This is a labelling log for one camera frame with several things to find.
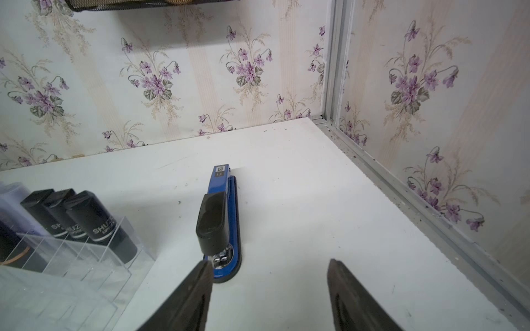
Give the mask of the black lipstick gold band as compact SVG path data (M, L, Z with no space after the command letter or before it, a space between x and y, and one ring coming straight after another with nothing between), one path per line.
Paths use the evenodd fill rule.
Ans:
M98 245L109 248L122 263L130 262L137 247L99 198L85 190L64 201L66 214Z
M1 223L1 265L42 273L47 261L14 231Z

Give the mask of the purple lipstick tube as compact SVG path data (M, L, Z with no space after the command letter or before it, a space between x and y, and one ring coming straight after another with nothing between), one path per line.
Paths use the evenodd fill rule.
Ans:
M17 233L48 236L44 227L21 205L30 195L22 183L1 183L1 221Z

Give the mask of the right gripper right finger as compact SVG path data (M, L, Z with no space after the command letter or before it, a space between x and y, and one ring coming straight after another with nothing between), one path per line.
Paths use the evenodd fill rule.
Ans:
M336 330L402 330L341 261L330 260L327 284Z

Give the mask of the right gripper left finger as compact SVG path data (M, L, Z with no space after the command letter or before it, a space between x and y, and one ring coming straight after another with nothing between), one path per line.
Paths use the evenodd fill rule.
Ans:
M200 261L139 330L204 330L212 289L213 266Z

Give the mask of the black lipstick silver band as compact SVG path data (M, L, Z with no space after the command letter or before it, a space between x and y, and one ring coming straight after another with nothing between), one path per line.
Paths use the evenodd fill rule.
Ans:
M45 198L43 206L68 232L70 239L73 241L86 242L88 240L88 235L66 212L65 201L71 197L74 197L75 195L76 192L73 189L53 192L47 198Z
M20 205L38 221L44 229L57 239L65 239L68 232L63 226L48 212L44 201L55 191L53 189L37 190L29 194Z

